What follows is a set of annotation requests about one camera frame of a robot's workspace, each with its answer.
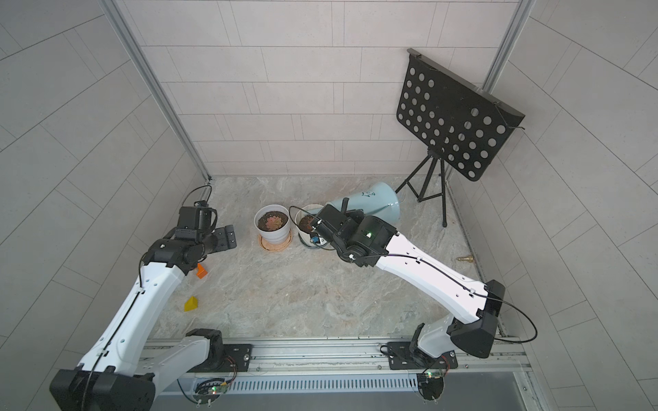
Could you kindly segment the light blue watering can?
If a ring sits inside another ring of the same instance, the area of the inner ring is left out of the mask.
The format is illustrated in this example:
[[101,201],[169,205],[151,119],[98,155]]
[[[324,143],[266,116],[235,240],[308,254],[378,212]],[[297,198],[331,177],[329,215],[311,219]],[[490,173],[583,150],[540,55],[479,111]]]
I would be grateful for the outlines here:
[[375,183],[366,191],[348,195],[347,199],[347,211],[361,210],[391,225],[397,224],[401,217],[399,198],[386,183]]

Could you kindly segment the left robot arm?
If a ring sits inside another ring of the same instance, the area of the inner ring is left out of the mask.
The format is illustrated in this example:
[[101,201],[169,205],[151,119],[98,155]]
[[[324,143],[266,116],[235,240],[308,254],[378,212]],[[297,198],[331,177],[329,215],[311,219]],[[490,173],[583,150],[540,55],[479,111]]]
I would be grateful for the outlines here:
[[61,410],[149,410],[155,398],[189,371],[228,371],[240,364],[226,353],[219,330],[195,329],[150,361],[141,355],[159,315],[183,279],[208,255],[236,247],[232,226],[217,226],[205,200],[184,205],[178,223],[138,263],[135,284],[111,323],[78,365],[61,369],[50,393]]

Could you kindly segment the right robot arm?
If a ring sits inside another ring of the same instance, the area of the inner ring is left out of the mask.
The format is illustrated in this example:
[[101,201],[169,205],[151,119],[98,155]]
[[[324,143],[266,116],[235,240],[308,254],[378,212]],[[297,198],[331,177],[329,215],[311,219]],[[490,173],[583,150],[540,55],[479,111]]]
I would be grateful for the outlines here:
[[455,272],[424,253],[394,226],[361,211],[325,205],[311,222],[314,236],[328,242],[341,260],[394,274],[443,306],[448,314],[419,325],[404,359],[438,368],[459,349],[486,359],[494,345],[505,287]]

